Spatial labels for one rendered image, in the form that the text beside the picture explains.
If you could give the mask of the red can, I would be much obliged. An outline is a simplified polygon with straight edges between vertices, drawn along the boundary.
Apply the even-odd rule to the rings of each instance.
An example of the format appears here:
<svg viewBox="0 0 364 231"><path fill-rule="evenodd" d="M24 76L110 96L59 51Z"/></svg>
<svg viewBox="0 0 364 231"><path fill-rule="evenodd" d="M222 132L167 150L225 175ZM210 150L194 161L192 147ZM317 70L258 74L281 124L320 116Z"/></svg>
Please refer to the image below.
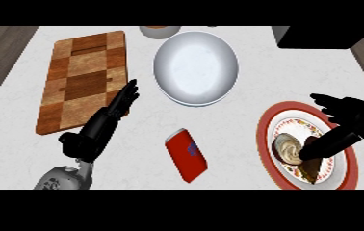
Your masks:
<svg viewBox="0 0 364 231"><path fill-rule="evenodd" d="M164 146L181 177L191 183L207 170L207 160L185 128L181 128L167 137Z"/></svg>

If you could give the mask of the cream frosted cupcake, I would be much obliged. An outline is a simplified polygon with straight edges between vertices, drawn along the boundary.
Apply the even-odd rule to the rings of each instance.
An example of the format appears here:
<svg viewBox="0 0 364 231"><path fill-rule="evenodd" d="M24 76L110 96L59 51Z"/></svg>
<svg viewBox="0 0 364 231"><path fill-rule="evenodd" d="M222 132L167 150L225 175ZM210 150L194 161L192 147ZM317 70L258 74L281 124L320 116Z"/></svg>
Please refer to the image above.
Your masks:
<svg viewBox="0 0 364 231"><path fill-rule="evenodd" d="M286 165L296 167L303 178L314 184L323 159L302 160L299 156L302 148L299 140L287 133L281 133L272 141L272 154L277 159Z"/></svg>

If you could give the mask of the checkered wooden cutting board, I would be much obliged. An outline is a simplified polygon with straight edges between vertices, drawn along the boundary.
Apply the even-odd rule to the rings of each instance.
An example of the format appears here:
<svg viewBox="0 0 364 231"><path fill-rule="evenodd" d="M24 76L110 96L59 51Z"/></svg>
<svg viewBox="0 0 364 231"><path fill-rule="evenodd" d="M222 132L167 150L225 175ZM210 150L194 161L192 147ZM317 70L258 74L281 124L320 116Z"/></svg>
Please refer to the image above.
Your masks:
<svg viewBox="0 0 364 231"><path fill-rule="evenodd" d="M55 43L36 133L83 126L127 84L126 33L108 32Z"/></svg>

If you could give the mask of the pale grey cup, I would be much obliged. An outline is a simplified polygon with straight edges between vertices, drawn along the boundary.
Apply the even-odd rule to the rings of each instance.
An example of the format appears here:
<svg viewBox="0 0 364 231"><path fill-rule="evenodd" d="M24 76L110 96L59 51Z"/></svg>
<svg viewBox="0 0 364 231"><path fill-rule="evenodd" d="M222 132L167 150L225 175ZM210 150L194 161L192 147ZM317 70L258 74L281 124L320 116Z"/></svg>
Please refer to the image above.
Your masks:
<svg viewBox="0 0 364 231"><path fill-rule="evenodd" d="M150 39L167 39L181 30L179 26L141 26L141 33Z"/></svg>

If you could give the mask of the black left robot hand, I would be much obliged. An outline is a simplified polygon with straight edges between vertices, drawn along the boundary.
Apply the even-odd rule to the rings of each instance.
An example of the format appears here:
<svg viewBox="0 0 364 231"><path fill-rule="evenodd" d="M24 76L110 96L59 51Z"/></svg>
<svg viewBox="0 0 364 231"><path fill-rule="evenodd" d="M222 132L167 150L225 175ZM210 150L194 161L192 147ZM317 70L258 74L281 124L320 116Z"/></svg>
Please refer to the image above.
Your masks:
<svg viewBox="0 0 364 231"><path fill-rule="evenodd" d="M118 91L110 105L101 107L92 115L79 133L65 132L58 140L62 144L62 153L70 158L92 163L101 155L111 140L121 117L138 98L136 80L130 80Z"/></svg>

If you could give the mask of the red-rimmed patterned plate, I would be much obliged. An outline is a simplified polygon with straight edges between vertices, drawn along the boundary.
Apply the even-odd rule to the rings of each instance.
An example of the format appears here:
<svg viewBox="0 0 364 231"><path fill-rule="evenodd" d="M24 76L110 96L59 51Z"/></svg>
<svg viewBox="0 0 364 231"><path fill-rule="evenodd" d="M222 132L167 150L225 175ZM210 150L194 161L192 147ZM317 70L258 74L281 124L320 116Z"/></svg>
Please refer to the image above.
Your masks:
<svg viewBox="0 0 364 231"><path fill-rule="evenodd" d="M296 167L287 169L272 153L272 142L280 133L289 133L299 142L305 142L309 135L323 135L336 127L337 125L329 122L329 116L314 106L296 101L280 102L263 112L256 132L258 150L266 172L283 189L343 190L357 188L358 164L352 147L330 159L323 160L315 184L302 178Z"/></svg>

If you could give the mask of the black appliance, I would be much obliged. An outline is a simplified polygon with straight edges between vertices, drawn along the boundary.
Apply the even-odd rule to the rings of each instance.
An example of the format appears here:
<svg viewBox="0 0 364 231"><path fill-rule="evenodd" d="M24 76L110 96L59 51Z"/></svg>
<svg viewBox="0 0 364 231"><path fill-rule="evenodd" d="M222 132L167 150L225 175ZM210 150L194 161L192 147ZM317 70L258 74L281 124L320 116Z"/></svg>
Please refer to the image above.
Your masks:
<svg viewBox="0 0 364 231"><path fill-rule="evenodd" d="M272 26L281 49L349 49L364 38L358 26Z"/></svg>

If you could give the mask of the white bowl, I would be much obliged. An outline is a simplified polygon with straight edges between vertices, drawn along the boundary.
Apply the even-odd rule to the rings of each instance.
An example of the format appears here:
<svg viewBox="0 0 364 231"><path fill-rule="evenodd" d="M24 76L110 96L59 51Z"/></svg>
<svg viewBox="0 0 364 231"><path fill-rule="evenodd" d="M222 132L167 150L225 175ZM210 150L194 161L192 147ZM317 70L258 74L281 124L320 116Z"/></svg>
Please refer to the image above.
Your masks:
<svg viewBox="0 0 364 231"><path fill-rule="evenodd" d="M176 103L188 107L212 105L237 83L238 61L231 45L206 32L175 35L158 49L154 76Z"/></svg>

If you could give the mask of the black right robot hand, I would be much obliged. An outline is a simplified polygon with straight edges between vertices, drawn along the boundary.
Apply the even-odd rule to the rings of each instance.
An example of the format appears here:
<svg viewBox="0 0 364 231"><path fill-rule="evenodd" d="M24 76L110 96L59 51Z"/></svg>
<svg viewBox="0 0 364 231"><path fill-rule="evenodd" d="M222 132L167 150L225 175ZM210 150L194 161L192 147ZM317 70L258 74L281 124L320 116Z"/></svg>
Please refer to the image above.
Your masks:
<svg viewBox="0 0 364 231"><path fill-rule="evenodd" d="M330 158L364 139L364 100L336 98L312 93L314 103L323 106L321 112L330 115L329 121L337 124L300 150L300 159Z"/></svg>

